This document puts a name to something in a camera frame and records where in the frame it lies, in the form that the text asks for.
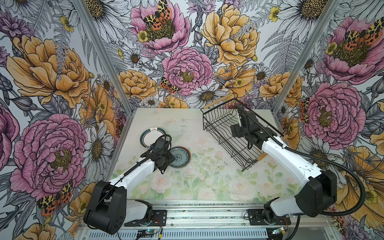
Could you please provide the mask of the rearmost green red rimmed plate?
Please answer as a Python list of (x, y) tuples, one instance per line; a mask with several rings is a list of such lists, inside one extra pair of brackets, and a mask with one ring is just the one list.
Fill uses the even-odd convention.
[(140, 144), (142, 147), (149, 149), (150, 146), (162, 135), (166, 135), (167, 132), (159, 127), (152, 127), (145, 130), (140, 136)]

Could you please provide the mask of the teal blue patterned plate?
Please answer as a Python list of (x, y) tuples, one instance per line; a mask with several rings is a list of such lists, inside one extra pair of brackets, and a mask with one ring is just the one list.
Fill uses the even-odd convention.
[(187, 166), (192, 158), (190, 151), (184, 147), (174, 147), (170, 153), (175, 158), (170, 166), (177, 169)]

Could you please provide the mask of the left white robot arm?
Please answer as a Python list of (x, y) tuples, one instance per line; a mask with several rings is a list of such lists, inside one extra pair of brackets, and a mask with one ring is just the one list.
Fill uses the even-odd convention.
[(153, 206), (143, 200), (129, 200), (131, 191), (156, 170), (162, 174), (174, 161), (172, 144), (153, 144), (139, 161), (125, 173), (109, 182), (98, 182), (91, 194), (83, 221), (91, 229), (116, 234), (127, 223), (148, 224), (153, 219)]

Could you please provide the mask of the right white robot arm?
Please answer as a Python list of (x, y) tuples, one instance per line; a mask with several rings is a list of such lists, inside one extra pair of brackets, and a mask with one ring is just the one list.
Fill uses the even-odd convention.
[(244, 138), (276, 160), (287, 170), (301, 187), (298, 194), (276, 198), (264, 205), (263, 215), (268, 223), (286, 215), (316, 217), (337, 200), (337, 176), (332, 171), (321, 170), (302, 156), (293, 153), (272, 129), (258, 121), (253, 111), (238, 109), (238, 123), (231, 126), (235, 138)]

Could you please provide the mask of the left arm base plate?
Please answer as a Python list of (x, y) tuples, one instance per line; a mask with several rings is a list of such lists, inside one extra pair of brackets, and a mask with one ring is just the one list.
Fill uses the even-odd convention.
[(125, 227), (165, 227), (167, 223), (167, 210), (152, 210), (152, 213), (142, 220), (124, 223)]

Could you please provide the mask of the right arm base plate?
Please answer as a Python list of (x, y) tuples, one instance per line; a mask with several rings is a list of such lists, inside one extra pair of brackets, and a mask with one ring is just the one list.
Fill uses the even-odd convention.
[(269, 210), (248, 209), (243, 218), (248, 220), (251, 226), (289, 226), (291, 220), (288, 215), (277, 217)]

